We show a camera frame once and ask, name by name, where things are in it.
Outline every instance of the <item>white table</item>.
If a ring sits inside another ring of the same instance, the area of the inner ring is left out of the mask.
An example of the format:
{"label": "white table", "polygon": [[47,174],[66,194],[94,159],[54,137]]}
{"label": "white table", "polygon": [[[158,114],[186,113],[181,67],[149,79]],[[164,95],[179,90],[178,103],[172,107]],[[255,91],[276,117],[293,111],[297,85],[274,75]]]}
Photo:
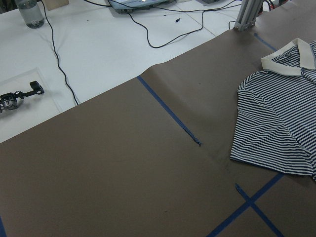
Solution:
{"label": "white table", "polygon": [[[95,2],[105,4],[103,0]],[[221,0],[211,4],[204,3],[203,6],[202,2],[192,0],[163,4],[162,7],[181,10],[209,9],[228,2],[230,1]],[[140,75],[150,66],[166,62],[226,31],[228,22],[237,18],[239,8],[240,6],[205,13],[203,30],[159,49],[148,45],[145,29],[133,23],[128,15],[118,14],[111,8],[95,6],[82,0],[70,0],[69,5],[48,11],[47,15],[54,28],[61,67],[82,103]],[[136,21],[148,27],[153,45],[164,44],[201,26],[201,12],[187,14],[151,9],[138,10],[132,15]],[[63,75],[57,68],[47,23],[39,29],[29,29],[18,10],[0,14],[0,42],[0,81],[38,68],[45,81],[46,91],[50,92],[60,111],[75,105]],[[1,92],[10,92],[5,89],[1,88]],[[10,116],[4,116],[8,111],[0,114],[0,142],[56,115],[34,111],[36,108],[30,105],[28,110],[19,108],[11,111]],[[11,132],[10,127],[17,125],[18,129]]]}

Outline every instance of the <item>white collar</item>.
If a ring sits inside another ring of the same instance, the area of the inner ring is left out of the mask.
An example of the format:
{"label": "white collar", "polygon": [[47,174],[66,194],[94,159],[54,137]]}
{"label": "white collar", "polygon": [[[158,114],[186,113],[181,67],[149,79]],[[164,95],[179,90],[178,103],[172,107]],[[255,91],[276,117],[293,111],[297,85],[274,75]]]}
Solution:
{"label": "white collar", "polygon": [[[285,53],[288,49],[296,45],[300,52],[300,67],[290,67],[282,65],[280,63],[276,63],[271,60],[277,56],[280,56],[281,54]],[[313,70],[316,69],[316,59],[311,46],[299,38],[288,43],[286,46],[274,52],[273,54],[270,54],[262,58],[261,63],[264,70],[273,71],[285,76],[301,76],[301,68]]]}

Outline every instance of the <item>blue tape line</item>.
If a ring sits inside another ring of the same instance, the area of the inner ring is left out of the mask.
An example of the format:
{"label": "blue tape line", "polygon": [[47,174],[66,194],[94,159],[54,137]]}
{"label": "blue tape line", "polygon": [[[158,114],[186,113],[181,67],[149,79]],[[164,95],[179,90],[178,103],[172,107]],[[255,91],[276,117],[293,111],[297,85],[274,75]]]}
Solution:
{"label": "blue tape line", "polygon": [[245,193],[244,190],[238,185],[235,184],[237,191],[240,195],[246,200],[246,202],[252,207],[252,209],[261,217],[261,219],[270,227],[270,229],[278,237],[284,237],[284,235],[277,229],[277,227],[268,219],[268,217],[260,210],[260,208],[254,203],[254,201]]}
{"label": "blue tape line", "polygon": [[[284,174],[278,173],[269,182],[267,182],[258,192],[256,192],[255,195],[251,197],[251,199],[253,201],[256,201],[259,197],[261,197],[267,190],[269,190],[269,188],[271,188],[283,176],[284,176]],[[217,236],[231,222],[233,222],[238,216],[240,216],[248,207],[249,207],[249,204],[247,202],[245,202],[232,215],[230,215],[225,221],[223,221],[218,227],[216,227],[206,237],[215,237],[215,236]]]}
{"label": "blue tape line", "polygon": [[164,101],[154,92],[154,90],[142,79],[141,76],[138,76],[137,79],[143,84],[143,86],[151,93],[151,95],[161,104],[161,106],[170,114],[170,116],[177,122],[177,124],[182,127],[185,132],[201,146],[202,142],[196,138],[193,133],[182,123],[182,121],[173,113],[173,111],[164,103]]}
{"label": "blue tape line", "polygon": [[5,233],[5,230],[4,230],[4,226],[3,226],[3,223],[2,223],[1,217],[0,217],[0,237],[6,237],[6,233]]}
{"label": "blue tape line", "polygon": [[263,44],[265,44],[266,46],[268,46],[270,49],[272,49],[273,51],[276,51],[277,49],[274,48],[271,44],[267,43],[266,41],[264,41],[260,36],[258,36],[257,33],[253,34],[260,42],[262,42]]}

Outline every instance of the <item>laptop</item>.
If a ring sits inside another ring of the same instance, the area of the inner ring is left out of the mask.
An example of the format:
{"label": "laptop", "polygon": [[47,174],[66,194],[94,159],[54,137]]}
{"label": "laptop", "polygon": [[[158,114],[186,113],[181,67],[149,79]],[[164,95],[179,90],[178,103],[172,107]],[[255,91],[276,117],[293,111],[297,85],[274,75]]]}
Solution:
{"label": "laptop", "polygon": [[108,0],[109,4],[118,13],[132,12],[139,7],[151,8],[163,2],[171,3],[173,1],[174,0]]}

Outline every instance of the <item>polo shirt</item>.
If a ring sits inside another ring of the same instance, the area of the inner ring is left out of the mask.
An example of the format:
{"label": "polo shirt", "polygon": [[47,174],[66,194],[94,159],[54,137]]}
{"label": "polo shirt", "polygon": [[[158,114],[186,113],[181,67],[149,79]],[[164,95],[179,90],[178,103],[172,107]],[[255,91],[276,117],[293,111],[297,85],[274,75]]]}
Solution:
{"label": "polo shirt", "polygon": [[231,159],[316,181],[315,55],[295,39],[241,83]]}

